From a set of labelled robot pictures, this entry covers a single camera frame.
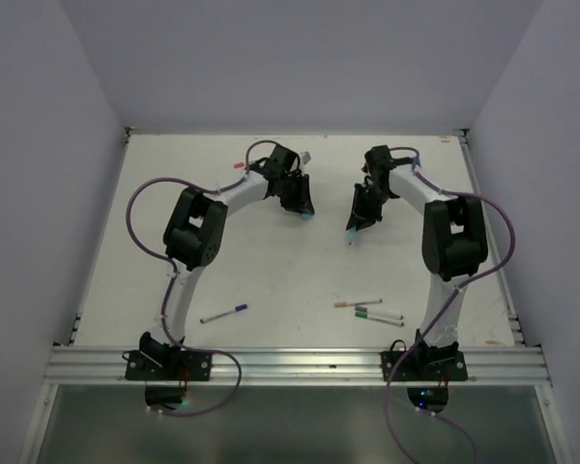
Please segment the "light blue highlighter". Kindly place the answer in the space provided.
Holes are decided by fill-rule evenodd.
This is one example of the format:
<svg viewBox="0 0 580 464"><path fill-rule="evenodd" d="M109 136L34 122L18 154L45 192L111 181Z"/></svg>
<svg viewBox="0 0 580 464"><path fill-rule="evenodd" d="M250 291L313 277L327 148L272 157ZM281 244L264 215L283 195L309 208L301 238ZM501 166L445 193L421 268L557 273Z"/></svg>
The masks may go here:
<svg viewBox="0 0 580 464"><path fill-rule="evenodd" d="M347 245L351 246L357 239L358 230L356 227L351 227L346 230Z"/></svg>

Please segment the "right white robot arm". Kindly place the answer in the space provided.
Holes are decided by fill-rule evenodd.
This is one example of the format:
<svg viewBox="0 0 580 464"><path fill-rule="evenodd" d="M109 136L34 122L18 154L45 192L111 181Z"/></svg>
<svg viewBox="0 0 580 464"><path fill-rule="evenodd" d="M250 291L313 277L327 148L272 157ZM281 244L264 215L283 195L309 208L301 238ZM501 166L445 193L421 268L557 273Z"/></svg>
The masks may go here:
<svg viewBox="0 0 580 464"><path fill-rule="evenodd" d="M421 178L416 149L408 147L413 155L402 158L393 157L394 150L381 145L365 153L363 181L354 185L346 230L353 241L357 232L380 222L390 199L402 199L421 214L421 257L430 273L430 288L418 337L427 346L412 355L411 366L417 376L429 380L446 367L438 348L458 341L464 299L460 284L488 257L485 221L478 199L446 193Z"/></svg>

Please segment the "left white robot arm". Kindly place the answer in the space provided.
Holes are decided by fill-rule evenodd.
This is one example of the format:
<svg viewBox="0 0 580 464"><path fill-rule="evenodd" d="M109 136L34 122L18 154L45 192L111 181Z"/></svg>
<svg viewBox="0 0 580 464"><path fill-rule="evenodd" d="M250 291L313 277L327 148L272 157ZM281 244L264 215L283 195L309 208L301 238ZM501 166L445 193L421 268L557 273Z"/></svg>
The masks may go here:
<svg viewBox="0 0 580 464"><path fill-rule="evenodd" d="M163 253L149 254L171 266L157 325L148 336L160 345L183 346L185 325L195 287L205 268L221 249L227 219L244 207L270 197L282 209L300 216L315 214L309 175L303 169L279 172L253 167L235 183L217 190L182 180L180 192L165 226Z"/></svg>

